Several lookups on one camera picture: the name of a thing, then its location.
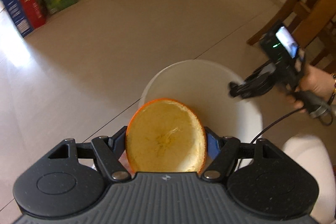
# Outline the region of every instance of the red box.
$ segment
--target red box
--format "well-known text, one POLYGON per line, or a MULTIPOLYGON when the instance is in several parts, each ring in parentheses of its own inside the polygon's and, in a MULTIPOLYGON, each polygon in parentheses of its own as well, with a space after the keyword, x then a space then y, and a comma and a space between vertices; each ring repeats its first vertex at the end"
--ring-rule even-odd
POLYGON ((36 0, 20 0, 20 2, 34 29, 45 24, 46 18, 42 14, 41 8, 36 0))

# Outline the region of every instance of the device screen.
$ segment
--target device screen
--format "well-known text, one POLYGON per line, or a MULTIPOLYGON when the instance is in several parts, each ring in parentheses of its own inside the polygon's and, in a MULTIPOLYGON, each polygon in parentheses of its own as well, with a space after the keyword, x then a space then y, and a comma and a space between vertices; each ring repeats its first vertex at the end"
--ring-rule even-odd
POLYGON ((285 47, 289 55, 294 58, 299 48, 298 44, 295 42, 294 38, 290 34, 290 32, 284 27, 280 27, 276 32, 276 36, 281 44, 285 47))

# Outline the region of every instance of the trash can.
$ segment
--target trash can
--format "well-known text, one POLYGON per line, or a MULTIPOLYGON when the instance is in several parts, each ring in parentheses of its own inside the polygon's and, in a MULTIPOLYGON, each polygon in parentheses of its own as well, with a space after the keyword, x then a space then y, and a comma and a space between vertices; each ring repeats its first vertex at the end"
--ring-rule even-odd
POLYGON ((175 99, 190 107, 203 126, 217 135, 249 143, 263 129, 262 115, 251 100, 229 96, 230 81, 242 83, 243 79, 214 62, 182 61, 165 68, 148 83, 139 107, 157 98, 175 99))

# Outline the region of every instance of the gray ribbed panel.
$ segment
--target gray ribbed panel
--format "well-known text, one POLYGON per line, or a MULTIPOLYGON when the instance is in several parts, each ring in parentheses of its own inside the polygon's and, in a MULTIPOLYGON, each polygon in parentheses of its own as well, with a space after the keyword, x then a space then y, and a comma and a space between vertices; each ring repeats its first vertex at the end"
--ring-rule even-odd
MULTIPOLYGON (((195 173, 138 173, 131 182, 114 184, 99 204, 64 220, 22 216, 16 224, 265 224, 225 195, 219 184, 201 181, 195 173)), ((308 217, 282 221, 316 224, 308 217)))

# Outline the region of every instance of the black cable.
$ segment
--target black cable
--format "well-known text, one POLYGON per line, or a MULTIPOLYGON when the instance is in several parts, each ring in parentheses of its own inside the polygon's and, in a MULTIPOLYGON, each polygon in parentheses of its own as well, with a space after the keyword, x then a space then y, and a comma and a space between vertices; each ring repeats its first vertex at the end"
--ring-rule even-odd
MULTIPOLYGON (((275 122, 272 122, 268 127, 266 127, 265 129, 263 129, 257 136, 255 136, 250 143, 254 143, 262 134, 264 134, 267 130, 269 130, 272 126, 274 126, 278 122, 281 122, 283 119, 285 119, 285 118, 289 117, 290 115, 292 115, 292 114, 294 114, 296 112, 299 112, 299 111, 301 111, 303 109, 305 109, 305 108, 302 107, 302 108, 299 108, 299 109, 295 109, 295 110, 287 113, 286 115, 282 116, 281 118, 277 119, 275 122)), ((240 160, 237 169, 239 169, 239 167, 240 167, 240 165, 242 163, 242 160, 243 159, 240 160)))

